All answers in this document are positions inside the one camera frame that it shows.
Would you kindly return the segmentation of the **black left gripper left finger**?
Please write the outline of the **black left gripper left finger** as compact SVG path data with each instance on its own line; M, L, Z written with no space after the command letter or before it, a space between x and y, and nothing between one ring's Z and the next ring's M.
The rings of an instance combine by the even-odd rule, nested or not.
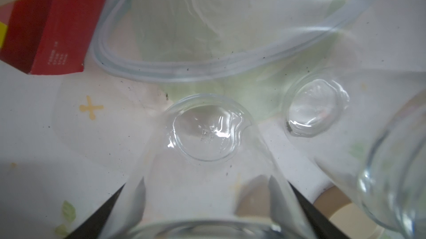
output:
M109 216L122 193L122 190L124 189L124 186L125 185L117 190L99 209L96 210L95 213L93 213L85 222L83 222L78 228L76 228L65 238L97 239L102 233L104 226L107 223ZM125 226L114 235L124 235L126 230L134 227L143 218L146 205L146 186L144 178L141 179L136 190L139 192L139 195L135 197L136 200L133 203L138 203L139 206L135 207L133 211L128 214Z

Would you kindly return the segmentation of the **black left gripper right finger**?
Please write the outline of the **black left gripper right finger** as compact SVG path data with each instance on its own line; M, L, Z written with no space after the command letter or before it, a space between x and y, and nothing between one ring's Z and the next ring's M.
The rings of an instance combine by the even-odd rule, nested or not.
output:
M271 176L270 216L286 239L346 239L292 184Z

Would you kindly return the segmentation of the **glass tea jar beige lid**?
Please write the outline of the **glass tea jar beige lid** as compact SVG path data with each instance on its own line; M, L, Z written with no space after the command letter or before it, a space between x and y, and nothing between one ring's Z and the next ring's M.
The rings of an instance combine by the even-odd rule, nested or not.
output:
M250 113L189 96L168 108L102 239L313 239L315 233Z

